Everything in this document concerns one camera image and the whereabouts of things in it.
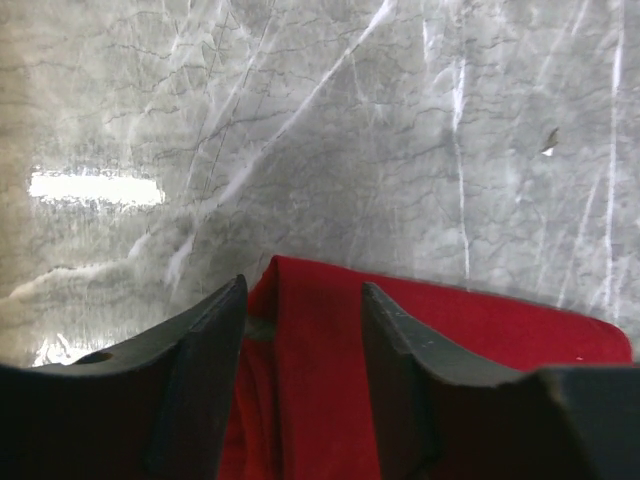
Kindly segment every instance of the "folded red cloth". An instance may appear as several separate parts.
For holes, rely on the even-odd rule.
[[[429,283],[274,257],[249,297],[277,322],[273,344],[246,340],[221,480],[379,479],[360,332],[374,282],[418,320],[496,362],[630,363],[613,325],[575,313]]]

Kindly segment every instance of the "cloth fold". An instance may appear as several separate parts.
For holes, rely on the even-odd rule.
[[[276,256],[249,296],[249,314],[276,322],[276,339],[243,344],[221,480],[380,478],[360,337],[363,282],[512,368],[632,361],[619,329],[583,315]]]

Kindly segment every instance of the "red towel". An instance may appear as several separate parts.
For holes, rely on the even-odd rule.
[[[513,368],[631,362],[624,334],[599,320],[274,257],[249,312],[277,322],[276,340],[243,345],[220,480],[380,478],[360,337],[365,281],[453,341]]]

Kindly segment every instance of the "marbled surface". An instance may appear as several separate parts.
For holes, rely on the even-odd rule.
[[[638,27],[631,0],[1,2],[0,360],[71,361],[273,253],[640,352]]]

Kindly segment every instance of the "gray surface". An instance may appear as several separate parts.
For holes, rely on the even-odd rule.
[[[630,0],[1,2],[0,359],[70,361],[276,252],[640,351],[639,26]]]

